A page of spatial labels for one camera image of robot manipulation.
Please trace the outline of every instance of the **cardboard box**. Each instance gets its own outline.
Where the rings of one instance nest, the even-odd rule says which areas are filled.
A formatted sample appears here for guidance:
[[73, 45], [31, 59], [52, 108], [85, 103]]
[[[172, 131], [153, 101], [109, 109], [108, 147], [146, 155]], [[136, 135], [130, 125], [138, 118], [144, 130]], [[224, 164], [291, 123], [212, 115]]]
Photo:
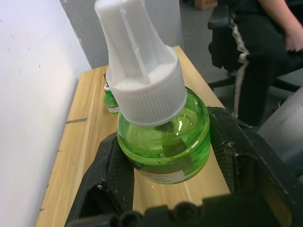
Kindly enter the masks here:
[[195, 0], [195, 7], [198, 9], [209, 9], [218, 5], [217, 0]]

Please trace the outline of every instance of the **person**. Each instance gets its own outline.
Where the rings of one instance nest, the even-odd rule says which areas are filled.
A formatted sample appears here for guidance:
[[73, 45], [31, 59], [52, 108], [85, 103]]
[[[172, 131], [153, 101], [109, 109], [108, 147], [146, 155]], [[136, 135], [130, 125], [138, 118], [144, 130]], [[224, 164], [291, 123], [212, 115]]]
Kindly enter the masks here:
[[258, 125], [275, 78], [303, 68], [303, 0], [233, 0], [231, 10], [229, 48], [237, 50], [225, 60], [238, 65], [234, 113]]

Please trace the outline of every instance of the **white wick holder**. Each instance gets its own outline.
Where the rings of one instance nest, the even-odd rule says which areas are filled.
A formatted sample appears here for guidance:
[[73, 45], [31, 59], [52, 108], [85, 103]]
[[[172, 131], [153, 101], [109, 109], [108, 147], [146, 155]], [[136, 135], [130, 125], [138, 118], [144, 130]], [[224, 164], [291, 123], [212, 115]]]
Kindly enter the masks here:
[[169, 122], [187, 93], [176, 52], [162, 42], [143, 0], [97, 0], [107, 41], [106, 79], [122, 114], [139, 126]]

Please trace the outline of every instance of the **wooden tabletop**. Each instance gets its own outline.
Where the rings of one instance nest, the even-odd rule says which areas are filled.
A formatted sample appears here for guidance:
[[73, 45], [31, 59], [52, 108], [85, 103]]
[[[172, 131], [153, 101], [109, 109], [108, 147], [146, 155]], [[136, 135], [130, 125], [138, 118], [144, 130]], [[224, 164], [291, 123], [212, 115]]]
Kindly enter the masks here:
[[[206, 106], [223, 107], [180, 47], [175, 47], [184, 81]], [[99, 143], [117, 128], [117, 115], [103, 104], [107, 66], [82, 73], [66, 122], [53, 171], [41, 205], [36, 227], [63, 227], [82, 177], [95, 158]], [[181, 201], [201, 204], [204, 197], [229, 193], [211, 149], [205, 167], [192, 179], [175, 184], [153, 183], [135, 171], [134, 210]]]

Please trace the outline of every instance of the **person's hand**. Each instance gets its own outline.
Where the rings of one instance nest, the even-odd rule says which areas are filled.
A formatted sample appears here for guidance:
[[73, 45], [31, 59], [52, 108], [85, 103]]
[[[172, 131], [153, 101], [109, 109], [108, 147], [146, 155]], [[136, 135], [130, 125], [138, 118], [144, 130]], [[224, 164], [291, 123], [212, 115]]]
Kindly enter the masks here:
[[286, 33], [285, 45], [288, 51], [303, 51], [303, 27], [292, 29]]

